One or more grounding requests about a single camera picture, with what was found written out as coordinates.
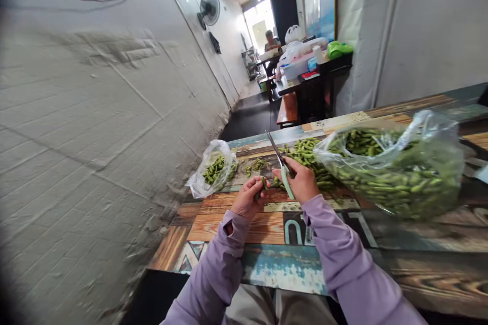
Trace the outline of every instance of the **wooden bench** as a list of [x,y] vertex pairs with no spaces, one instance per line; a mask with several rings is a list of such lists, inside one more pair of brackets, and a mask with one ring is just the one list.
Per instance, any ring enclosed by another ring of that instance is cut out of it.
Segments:
[[298,125],[298,103],[295,92],[283,95],[276,124],[280,129]]

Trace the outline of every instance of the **green scissors handle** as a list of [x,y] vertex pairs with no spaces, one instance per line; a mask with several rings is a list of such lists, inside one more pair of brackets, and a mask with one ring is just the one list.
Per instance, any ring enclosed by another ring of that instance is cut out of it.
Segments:
[[286,193],[288,193],[288,197],[290,197],[291,200],[295,200],[295,196],[293,195],[293,192],[291,191],[290,183],[288,183],[288,178],[290,177],[290,171],[288,168],[283,165],[281,167],[281,178],[283,179],[283,185],[285,186]]

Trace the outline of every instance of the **gray pants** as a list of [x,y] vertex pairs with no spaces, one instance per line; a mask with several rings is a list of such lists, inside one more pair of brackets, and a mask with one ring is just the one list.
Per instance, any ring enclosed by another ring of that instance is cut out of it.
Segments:
[[241,284],[225,312],[231,325],[337,325],[324,296]]

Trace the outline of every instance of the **hand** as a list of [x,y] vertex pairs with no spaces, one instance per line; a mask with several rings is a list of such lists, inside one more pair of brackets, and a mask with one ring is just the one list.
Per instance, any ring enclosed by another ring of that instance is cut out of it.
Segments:
[[[268,187],[271,184],[264,178],[264,181]],[[263,182],[261,181],[261,175],[252,177],[249,179],[240,189],[234,203],[232,204],[231,211],[239,216],[242,216],[251,221],[254,215],[263,207],[264,193],[261,192],[258,201],[254,200],[254,195],[261,190]]]
[[[288,183],[300,204],[303,204],[311,200],[317,194],[320,194],[317,183],[315,182],[315,174],[313,170],[289,157],[285,157],[285,161],[296,172],[294,179],[288,177]],[[273,174],[283,181],[280,169],[273,169]]]

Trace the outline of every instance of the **purple sleeve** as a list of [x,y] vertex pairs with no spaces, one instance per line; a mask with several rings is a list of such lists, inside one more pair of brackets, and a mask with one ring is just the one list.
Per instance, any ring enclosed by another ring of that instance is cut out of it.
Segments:
[[302,208],[306,224],[315,230],[327,291],[339,301],[349,325],[427,324],[321,194]]
[[[224,226],[229,222],[233,233],[227,235]],[[217,235],[208,243],[162,324],[222,323],[242,277],[240,258],[248,230],[248,220],[231,211],[225,213]]]

